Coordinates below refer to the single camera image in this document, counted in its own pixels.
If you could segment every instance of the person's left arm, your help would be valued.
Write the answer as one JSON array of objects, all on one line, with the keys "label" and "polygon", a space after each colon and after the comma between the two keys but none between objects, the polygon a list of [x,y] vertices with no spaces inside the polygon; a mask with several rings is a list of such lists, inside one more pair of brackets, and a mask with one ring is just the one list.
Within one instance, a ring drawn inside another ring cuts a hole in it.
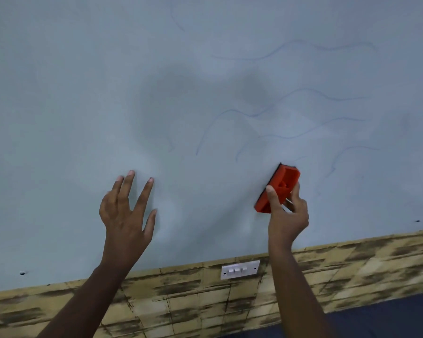
[{"label": "person's left arm", "polygon": [[102,199],[99,215],[106,227],[102,261],[72,299],[42,330],[38,338],[89,338],[94,335],[122,281],[152,240],[156,210],[142,229],[153,178],[130,210],[129,193],[134,171],[119,176]]}]

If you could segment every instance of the dark blue floor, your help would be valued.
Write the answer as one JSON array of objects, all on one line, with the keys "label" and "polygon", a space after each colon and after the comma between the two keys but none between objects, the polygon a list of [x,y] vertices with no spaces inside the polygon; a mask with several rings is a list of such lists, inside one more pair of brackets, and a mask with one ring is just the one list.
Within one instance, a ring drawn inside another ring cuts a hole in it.
[{"label": "dark blue floor", "polygon": [[[327,314],[341,338],[423,338],[423,294]],[[280,325],[226,338],[284,338]]]}]

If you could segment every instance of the person's left hand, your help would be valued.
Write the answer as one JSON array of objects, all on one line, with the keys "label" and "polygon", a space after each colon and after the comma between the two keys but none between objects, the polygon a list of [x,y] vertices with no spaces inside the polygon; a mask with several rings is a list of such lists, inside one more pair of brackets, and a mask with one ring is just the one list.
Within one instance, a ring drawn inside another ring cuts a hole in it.
[{"label": "person's left hand", "polygon": [[157,210],[152,210],[144,230],[142,221],[154,179],[150,178],[130,210],[129,193],[135,171],[119,176],[113,189],[102,199],[99,215],[106,227],[101,265],[128,273],[152,240]]}]

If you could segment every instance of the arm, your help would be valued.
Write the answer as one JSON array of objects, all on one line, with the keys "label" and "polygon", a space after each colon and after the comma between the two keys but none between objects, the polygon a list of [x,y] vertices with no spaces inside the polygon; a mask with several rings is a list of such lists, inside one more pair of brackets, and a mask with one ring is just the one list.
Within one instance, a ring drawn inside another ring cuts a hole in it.
[{"label": "arm", "polygon": [[38,335],[39,338],[89,338],[94,335],[122,281],[152,240],[156,210],[142,229],[153,178],[130,210],[129,192],[135,172],[119,176],[102,199],[99,215],[106,227],[102,261],[73,298]]},{"label": "arm", "polygon": [[293,241],[309,225],[299,184],[291,193],[293,213],[282,208],[274,188],[267,186],[266,192],[271,205],[268,251],[285,334],[290,338],[332,338],[335,335],[326,316],[291,252]]}]

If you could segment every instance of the person's right arm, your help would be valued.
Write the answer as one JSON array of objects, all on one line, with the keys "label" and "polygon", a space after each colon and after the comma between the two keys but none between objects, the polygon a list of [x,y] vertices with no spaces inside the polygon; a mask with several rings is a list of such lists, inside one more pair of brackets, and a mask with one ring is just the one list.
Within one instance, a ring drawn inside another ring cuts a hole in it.
[{"label": "person's right arm", "polygon": [[271,205],[268,251],[282,326],[288,338],[334,338],[326,316],[294,259],[294,239],[309,225],[307,203],[299,198],[299,183],[291,193],[293,213],[279,203],[276,191],[266,187]]}]

